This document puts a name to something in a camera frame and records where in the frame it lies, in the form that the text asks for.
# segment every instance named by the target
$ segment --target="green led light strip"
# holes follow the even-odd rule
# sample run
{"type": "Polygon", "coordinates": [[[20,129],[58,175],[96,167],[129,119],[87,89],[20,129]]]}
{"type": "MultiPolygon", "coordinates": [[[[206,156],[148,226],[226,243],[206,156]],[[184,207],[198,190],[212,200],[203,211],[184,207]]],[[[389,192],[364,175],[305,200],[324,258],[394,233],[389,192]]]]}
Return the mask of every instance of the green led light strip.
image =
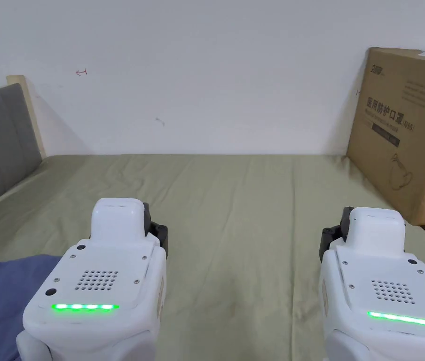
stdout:
{"type": "Polygon", "coordinates": [[[408,323],[416,323],[416,324],[422,324],[425,325],[425,320],[420,318],[413,318],[408,316],[398,316],[398,315],[392,315],[392,314],[381,314],[379,312],[367,312],[368,316],[374,317],[374,318],[382,318],[387,320],[393,320],[393,321],[402,321],[402,322],[408,322],[408,323]]]}
{"type": "Polygon", "coordinates": [[[113,308],[119,308],[119,305],[94,305],[94,304],[81,305],[78,303],[73,303],[73,304],[57,303],[55,305],[52,305],[52,308],[53,309],[113,309],[113,308]]]}

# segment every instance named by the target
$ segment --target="cardboard box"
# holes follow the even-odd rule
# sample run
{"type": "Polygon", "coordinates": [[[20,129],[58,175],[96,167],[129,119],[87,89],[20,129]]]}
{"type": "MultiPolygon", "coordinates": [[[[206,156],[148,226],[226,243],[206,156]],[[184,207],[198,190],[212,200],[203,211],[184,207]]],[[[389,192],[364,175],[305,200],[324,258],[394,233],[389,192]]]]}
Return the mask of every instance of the cardboard box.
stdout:
{"type": "Polygon", "coordinates": [[[411,224],[425,224],[425,52],[371,48],[347,155],[411,224]]]}

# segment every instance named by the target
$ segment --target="mattress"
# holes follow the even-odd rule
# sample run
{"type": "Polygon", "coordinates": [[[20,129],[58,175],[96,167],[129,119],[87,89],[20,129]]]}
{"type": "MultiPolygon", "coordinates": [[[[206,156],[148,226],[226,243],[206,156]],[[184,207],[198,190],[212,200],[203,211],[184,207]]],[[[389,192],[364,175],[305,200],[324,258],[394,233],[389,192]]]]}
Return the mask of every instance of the mattress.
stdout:
{"type": "MultiPolygon", "coordinates": [[[[61,255],[101,197],[169,228],[160,360],[321,360],[321,229],[388,207],[346,157],[57,156],[0,197],[0,261],[61,255]]],[[[425,261],[425,231],[407,225],[425,261]]]]}

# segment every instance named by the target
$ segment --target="white wall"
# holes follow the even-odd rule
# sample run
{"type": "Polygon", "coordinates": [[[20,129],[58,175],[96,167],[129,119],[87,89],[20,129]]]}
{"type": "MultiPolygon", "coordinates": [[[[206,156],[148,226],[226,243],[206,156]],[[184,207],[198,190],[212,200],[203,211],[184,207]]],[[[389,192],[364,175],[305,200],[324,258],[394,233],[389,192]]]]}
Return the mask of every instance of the white wall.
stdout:
{"type": "Polygon", "coordinates": [[[371,46],[425,49],[425,0],[0,0],[48,155],[344,154],[371,46]]]}

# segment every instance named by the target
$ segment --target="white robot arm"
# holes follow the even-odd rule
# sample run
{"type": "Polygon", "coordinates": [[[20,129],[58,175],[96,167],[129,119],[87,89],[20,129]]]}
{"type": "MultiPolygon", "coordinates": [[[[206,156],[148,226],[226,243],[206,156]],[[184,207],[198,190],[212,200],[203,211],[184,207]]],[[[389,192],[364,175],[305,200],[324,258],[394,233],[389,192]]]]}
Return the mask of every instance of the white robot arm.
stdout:
{"type": "Polygon", "coordinates": [[[153,361],[166,252],[167,227],[147,204],[100,199],[90,239],[68,249],[25,308],[21,359],[153,361]]]}
{"type": "Polygon", "coordinates": [[[345,208],[325,228],[319,299],[330,361],[425,361],[425,263],[393,210],[345,208]]]}

